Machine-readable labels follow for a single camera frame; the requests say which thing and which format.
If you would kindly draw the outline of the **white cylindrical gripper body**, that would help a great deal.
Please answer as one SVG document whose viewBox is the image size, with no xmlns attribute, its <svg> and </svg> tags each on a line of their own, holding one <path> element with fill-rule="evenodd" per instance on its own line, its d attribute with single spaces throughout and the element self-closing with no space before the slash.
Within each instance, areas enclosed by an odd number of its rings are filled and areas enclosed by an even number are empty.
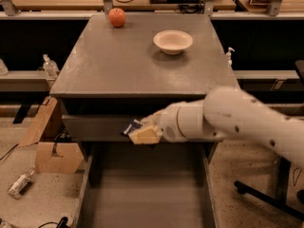
<svg viewBox="0 0 304 228">
<path fill-rule="evenodd" d="M 222 133 L 204 118 L 203 100 L 169 105 L 161 111 L 157 126 L 170 143 L 222 140 Z"/>
</svg>

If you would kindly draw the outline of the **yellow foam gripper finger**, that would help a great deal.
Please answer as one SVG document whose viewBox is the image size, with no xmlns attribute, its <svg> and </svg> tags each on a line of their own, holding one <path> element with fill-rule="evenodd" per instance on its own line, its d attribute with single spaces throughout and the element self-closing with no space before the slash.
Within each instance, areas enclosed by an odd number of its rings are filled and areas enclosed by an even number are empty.
<svg viewBox="0 0 304 228">
<path fill-rule="evenodd" d="M 162 110 L 159 110 L 149 116 L 143 117 L 140 120 L 140 123 L 143 125 L 150 125 L 150 124 L 157 125 L 158 122 L 160 121 L 161 116 L 162 116 Z"/>
<path fill-rule="evenodd" d="M 155 144 L 161 140 L 157 127 L 153 125 L 132 131 L 129 138 L 134 144 Z"/>
</svg>

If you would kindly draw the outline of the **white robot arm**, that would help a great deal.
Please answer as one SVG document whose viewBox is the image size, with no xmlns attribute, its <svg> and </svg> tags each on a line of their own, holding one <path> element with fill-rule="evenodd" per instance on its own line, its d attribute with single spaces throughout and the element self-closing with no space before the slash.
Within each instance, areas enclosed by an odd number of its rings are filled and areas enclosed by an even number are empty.
<svg viewBox="0 0 304 228">
<path fill-rule="evenodd" d="M 229 86 L 204 99 L 170 104 L 140 120 L 128 137 L 134 144 L 217 142 L 246 139 L 304 167 L 304 121 L 271 109 L 247 92 Z"/>
</svg>

